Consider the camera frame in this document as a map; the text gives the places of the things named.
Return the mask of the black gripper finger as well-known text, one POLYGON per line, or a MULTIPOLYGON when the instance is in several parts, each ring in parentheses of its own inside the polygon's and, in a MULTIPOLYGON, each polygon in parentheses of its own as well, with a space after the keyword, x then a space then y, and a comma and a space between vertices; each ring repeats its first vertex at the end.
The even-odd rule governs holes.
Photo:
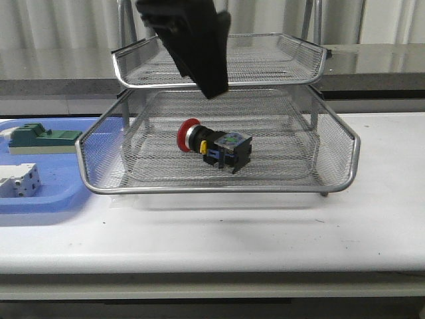
POLYGON ((182 77, 190 77, 208 99, 228 91, 228 11, 218 12, 213 1, 136 1, 135 6, 182 77))

